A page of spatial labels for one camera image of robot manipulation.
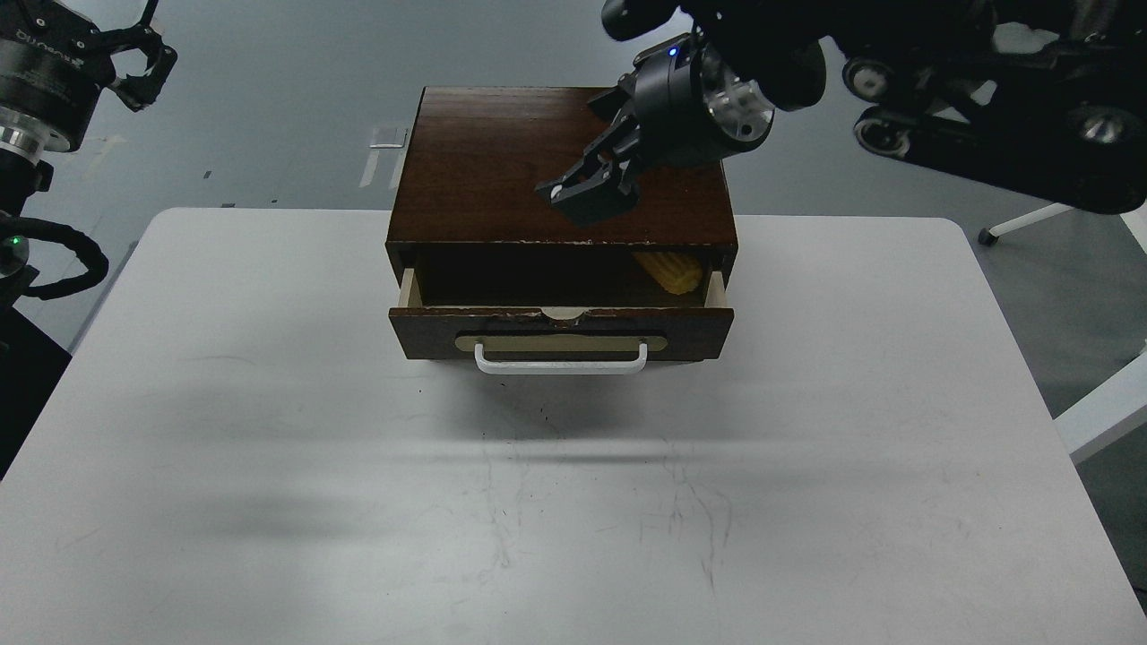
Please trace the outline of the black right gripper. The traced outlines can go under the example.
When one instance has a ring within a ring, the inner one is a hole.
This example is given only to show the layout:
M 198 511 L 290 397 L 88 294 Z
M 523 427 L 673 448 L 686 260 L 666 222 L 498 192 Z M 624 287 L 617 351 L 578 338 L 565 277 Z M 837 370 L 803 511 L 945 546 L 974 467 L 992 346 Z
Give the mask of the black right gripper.
M 557 179 L 535 193 L 576 226 L 625 215 L 642 192 L 631 177 L 696 168 L 757 150 L 775 107 L 702 36 L 676 36 L 635 55 L 634 69 L 587 102 L 609 126 Z

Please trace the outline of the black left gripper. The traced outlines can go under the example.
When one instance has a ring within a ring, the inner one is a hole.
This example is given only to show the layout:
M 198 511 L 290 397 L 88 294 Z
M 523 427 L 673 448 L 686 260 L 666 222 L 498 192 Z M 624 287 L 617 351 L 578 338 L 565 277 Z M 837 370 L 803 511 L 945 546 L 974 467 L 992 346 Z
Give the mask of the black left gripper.
M 146 1 L 135 24 L 97 31 L 67 3 L 13 1 L 13 18 L 1 20 L 3 108 L 44 123 L 47 150 L 77 151 L 103 90 L 133 112 L 153 106 L 177 61 L 155 25 L 157 8 Z M 75 47 L 93 34 L 94 52 Z M 112 57 L 133 50 L 143 56 L 142 73 L 122 76 Z

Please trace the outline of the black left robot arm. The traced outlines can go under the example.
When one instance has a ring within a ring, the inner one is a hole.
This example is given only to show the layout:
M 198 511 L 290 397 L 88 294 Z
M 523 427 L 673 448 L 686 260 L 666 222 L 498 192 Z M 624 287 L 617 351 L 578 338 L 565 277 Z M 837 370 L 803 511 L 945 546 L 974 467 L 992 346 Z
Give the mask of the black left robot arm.
M 97 287 L 110 264 L 101 246 L 62 223 L 26 217 L 48 192 L 50 151 L 77 151 L 103 91 L 128 109 L 151 106 L 175 68 L 155 1 L 139 18 L 103 30 L 63 1 L 1 3 L 1 466 L 11 468 L 71 358 L 17 310 L 24 298 L 73 297 Z

